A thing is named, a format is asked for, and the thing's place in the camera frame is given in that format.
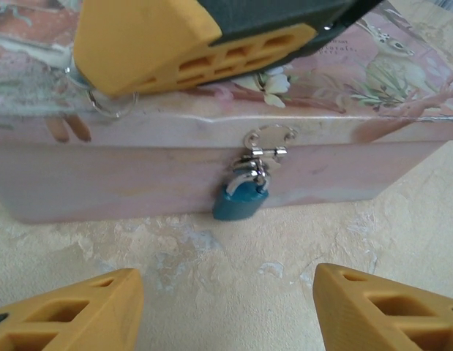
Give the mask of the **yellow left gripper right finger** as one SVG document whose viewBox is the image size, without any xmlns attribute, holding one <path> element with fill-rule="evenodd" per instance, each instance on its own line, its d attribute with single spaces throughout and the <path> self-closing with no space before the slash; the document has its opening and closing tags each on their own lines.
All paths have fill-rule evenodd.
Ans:
<svg viewBox="0 0 453 351">
<path fill-rule="evenodd" d="M 453 298 L 329 263 L 312 296 L 326 351 L 453 351 Z"/>
</svg>

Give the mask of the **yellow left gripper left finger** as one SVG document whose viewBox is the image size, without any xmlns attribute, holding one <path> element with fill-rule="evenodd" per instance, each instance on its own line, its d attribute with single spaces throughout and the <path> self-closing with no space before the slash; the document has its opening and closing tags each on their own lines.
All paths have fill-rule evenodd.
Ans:
<svg viewBox="0 0 453 351">
<path fill-rule="evenodd" d="M 0 351 L 135 351 L 139 270 L 124 268 L 0 308 Z"/>
</svg>

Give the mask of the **silver key with ring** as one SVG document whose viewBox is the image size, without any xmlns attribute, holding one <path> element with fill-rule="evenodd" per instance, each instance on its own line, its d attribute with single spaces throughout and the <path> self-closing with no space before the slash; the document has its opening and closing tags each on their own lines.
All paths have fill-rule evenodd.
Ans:
<svg viewBox="0 0 453 351">
<path fill-rule="evenodd" d="M 83 76 L 73 57 L 64 71 L 68 80 L 85 92 L 91 106 L 107 118 L 119 119 L 125 117 L 132 112 L 138 103 L 138 93 L 130 93 L 122 97 L 109 97 L 103 94 Z"/>
</svg>

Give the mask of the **pink rabbit print tin box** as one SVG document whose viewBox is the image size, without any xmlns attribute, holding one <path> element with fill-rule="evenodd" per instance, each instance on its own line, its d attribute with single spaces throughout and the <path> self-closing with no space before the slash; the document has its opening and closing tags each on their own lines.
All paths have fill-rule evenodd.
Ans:
<svg viewBox="0 0 453 351">
<path fill-rule="evenodd" d="M 260 208 L 373 198 L 453 140 L 453 13 L 430 0 L 381 0 L 312 55 L 138 93 L 119 119 L 64 71 L 82 2 L 0 0 L 0 202 L 23 222 L 212 213 L 264 171 L 230 166 L 270 124 L 299 135 Z"/>
</svg>

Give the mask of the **small blue padlock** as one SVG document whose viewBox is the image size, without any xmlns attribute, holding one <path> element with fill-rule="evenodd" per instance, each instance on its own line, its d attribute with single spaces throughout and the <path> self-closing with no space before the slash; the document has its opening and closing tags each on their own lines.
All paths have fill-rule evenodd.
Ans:
<svg viewBox="0 0 453 351">
<path fill-rule="evenodd" d="M 238 172 L 220 189 L 213 218 L 224 222 L 249 219 L 269 197 L 269 183 L 270 175 L 265 171 Z"/>
</svg>

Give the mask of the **silver box hasp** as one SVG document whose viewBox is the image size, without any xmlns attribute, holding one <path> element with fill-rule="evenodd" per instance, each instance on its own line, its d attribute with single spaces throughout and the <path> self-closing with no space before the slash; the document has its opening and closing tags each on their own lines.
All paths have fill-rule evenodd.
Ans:
<svg viewBox="0 0 453 351">
<path fill-rule="evenodd" d="M 281 161 L 288 154 L 288 148 L 294 145 L 298 131 L 280 124 L 270 124 L 249 131 L 243 144 L 247 151 L 232 161 L 232 171 L 249 170 L 262 166 L 272 174 L 281 167 Z"/>
</svg>

